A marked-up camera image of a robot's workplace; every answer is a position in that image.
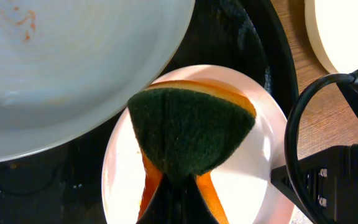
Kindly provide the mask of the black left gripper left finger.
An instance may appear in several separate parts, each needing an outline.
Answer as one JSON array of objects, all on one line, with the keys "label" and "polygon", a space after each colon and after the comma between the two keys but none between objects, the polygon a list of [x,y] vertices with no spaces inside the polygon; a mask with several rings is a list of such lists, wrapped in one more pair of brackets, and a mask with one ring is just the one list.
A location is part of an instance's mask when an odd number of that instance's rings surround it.
[{"label": "black left gripper left finger", "polygon": [[174,224],[177,220],[177,191],[164,174],[149,205],[137,224]]}]

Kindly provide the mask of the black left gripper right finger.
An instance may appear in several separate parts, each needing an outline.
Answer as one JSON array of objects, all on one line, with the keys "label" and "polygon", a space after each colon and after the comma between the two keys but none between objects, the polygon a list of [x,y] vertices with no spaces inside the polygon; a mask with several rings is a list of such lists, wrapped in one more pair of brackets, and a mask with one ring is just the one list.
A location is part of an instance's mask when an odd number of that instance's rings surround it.
[{"label": "black left gripper right finger", "polygon": [[177,224],[218,224],[204,201],[193,176],[184,180],[177,193]]}]

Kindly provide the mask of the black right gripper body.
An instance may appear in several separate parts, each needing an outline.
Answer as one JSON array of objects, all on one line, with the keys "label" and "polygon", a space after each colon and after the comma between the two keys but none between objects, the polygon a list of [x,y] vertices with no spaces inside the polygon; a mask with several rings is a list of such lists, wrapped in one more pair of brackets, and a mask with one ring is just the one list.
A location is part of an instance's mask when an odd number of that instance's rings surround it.
[{"label": "black right gripper body", "polygon": [[333,146],[300,161],[302,186],[336,223],[358,223],[358,144]]}]

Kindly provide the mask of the pink-white plate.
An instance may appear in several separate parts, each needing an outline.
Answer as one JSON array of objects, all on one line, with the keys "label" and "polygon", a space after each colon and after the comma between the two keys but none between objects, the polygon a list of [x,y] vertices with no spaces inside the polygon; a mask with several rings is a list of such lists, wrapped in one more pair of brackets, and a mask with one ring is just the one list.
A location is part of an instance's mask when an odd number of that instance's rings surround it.
[{"label": "pink-white plate", "polygon": [[[157,79],[216,80],[242,92],[255,106],[256,123],[239,149],[211,173],[229,223],[289,223],[294,204],[270,182],[270,171],[284,165],[287,119],[276,101],[253,79],[230,68],[194,65]],[[101,195],[108,223],[135,223],[145,171],[128,110],[111,134],[103,162]]]}]

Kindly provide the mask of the orange and green sponge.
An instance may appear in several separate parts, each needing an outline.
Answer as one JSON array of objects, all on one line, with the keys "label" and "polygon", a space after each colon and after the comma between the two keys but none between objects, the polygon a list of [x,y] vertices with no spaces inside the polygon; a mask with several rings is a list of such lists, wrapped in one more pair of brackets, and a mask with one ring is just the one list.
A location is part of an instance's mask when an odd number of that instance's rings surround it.
[{"label": "orange and green sponge", "polygon": [[177,192],[193,176],[213,217],[227,223],[211,171],[254,127],[257,112],[250,100],[214,81],[174,80],[138,92],[127,108],[146,173],[138,220],[165,174]]}]

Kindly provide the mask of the cream-white plate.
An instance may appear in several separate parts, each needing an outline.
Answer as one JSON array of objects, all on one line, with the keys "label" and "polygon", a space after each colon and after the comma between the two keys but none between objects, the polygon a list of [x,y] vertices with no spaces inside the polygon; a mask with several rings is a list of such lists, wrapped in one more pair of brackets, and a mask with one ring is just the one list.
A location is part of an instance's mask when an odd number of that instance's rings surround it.
[{"label": "cream-white plate", "polygon": [[358,0],[305,0],[312,49],[329,73],[358,69]]}]

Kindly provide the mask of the grey-white plate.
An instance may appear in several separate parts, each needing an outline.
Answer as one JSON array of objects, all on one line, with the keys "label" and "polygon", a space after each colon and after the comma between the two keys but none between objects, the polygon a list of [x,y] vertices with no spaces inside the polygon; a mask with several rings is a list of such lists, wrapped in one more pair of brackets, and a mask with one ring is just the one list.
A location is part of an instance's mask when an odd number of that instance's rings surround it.
[{"label": "grey-white plate", "polygon": [[166,67],[194,0],[0,0],[0,162],[114,116]]}]

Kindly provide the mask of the round black serving tray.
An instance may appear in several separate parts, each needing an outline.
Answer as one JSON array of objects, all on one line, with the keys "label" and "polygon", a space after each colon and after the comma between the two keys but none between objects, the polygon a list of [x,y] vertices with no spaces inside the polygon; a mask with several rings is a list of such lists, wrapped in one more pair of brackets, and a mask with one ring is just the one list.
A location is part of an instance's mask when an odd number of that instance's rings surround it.
[{"label": "round black serving tray", "polygon": [[[196,1],[165,71],[212,64],[254,79],[288,114],[298,96],[290,46],[270,1]],[[101,172],[113,117],[33,156],[0,163],[0,223],[104,223]]]}]

